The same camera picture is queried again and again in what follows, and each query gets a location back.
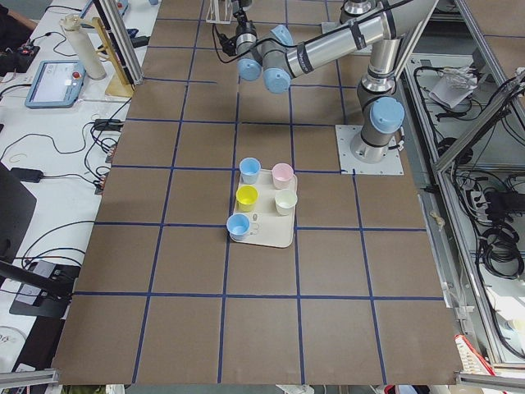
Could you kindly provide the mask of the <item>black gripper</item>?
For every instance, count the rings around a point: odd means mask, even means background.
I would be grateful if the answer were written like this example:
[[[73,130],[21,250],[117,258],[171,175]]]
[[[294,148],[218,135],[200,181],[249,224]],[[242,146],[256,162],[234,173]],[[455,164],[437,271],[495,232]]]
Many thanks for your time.
[[[233,17],[237,20],[235,33],[237,35],[247,34],[251,31],[251,21],[246,11],[251,7],[251,0],[235,0],[232,2]]]

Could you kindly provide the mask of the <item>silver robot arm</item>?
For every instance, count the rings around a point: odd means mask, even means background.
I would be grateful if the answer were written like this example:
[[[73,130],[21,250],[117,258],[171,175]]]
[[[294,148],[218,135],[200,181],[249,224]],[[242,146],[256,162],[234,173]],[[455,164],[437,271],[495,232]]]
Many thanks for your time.
[[[358,83],[364,123],[350,150],[363,163],[379,163],[404,122],[404,108],[393,96],[399,74],[436,2],[346,1],[332,29],[298,43],[283,25],[258,37],[246,15],[247,4],[233,3],[237,22],[234,36],[219,34],[217,38],[221,50],[237,62],[241,79],[262,78],[266,89],[274,94],[284,93],[292,80],[322,66],[366,48],[371,50],[367,70]]]
[[[375,0],[344,0],[340,8],[339,24],[349,21],[364,21],[383,8],[381,1]]]

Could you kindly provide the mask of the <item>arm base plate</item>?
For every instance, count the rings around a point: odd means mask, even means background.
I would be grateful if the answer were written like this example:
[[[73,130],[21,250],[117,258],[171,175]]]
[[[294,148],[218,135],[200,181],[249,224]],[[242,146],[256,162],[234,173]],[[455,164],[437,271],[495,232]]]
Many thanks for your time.
[[[360,125],[336,125],[340,171],[347,175],[403,176],[400,151],[392,135],[387,146],[367,145]]]

